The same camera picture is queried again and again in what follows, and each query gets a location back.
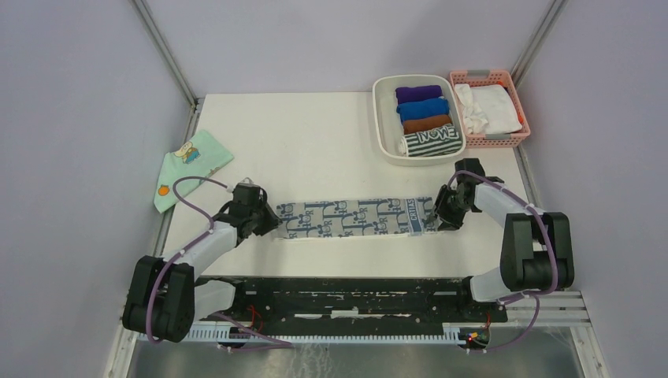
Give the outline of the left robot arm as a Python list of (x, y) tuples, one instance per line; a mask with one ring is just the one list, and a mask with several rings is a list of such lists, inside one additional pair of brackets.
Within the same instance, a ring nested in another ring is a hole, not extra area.
[(280, 224), (262, 187), (245, 180), (231, 192), (232, 199), (214, 215), (196, 209), (206, 218), (206, 229), (170, 258), (146, 255), (137, 261), (121, 317), (125, 329), (143, 333), (151, 343), (178, 343), (194, 321), (214, 313), (216, 304), (231, 321), (246, 314), (247, 298), (236, 291), (222, 294), (222, 282), (196, 286), (218, 258), (250, 236), (263, 236)]

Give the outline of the blue patterned towel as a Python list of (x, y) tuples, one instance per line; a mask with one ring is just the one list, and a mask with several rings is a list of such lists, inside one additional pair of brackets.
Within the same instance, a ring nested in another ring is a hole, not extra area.
[(273, 237), (282, 240), (434, 234), (431, 197), (371, 198), (279, 204)]

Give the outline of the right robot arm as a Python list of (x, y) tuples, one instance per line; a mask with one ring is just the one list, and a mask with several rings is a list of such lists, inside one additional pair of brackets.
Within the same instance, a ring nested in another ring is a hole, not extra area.
[(436, 196), (427, 219), (438, 231), (457, 231), (467, 213), (485, 213), (503, 230), (499, 264), (463, 280), (464, 295), (455, 312), (475, 321), (486, 302), (509, 304), (530, 295), (548, 295), (571, 287), (575, 279), (570, 220), (520, 198), (496, 176), (488, 176), (477, 158), (455, 162), (455, 173)]

